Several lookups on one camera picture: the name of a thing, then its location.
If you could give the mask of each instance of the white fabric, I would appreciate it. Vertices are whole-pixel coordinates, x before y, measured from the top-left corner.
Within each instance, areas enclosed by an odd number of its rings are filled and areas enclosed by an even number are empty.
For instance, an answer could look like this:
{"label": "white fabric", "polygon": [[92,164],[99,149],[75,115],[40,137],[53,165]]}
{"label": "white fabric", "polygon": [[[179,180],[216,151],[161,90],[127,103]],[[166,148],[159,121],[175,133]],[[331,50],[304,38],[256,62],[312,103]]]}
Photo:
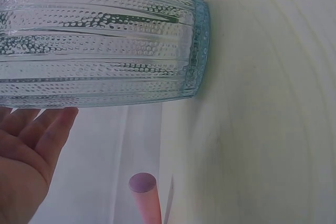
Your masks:
{"label": "white fabric", "polygon": [[141,223],[128,189],[159,176],[161,104],[81,109],[31,224]]}

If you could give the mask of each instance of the pink cylinder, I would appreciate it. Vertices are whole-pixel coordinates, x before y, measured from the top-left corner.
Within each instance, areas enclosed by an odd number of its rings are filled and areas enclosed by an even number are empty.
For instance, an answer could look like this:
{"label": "pink cylinder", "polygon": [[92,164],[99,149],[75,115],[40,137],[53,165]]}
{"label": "pink cylinder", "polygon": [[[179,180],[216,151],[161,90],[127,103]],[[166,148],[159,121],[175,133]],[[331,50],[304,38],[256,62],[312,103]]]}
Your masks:
{"label": "pink cylinder", "polygon": [[131,177],[129,187],[137,203],[144,224],[161,224],[161,208],[156,179],[149,173]]}

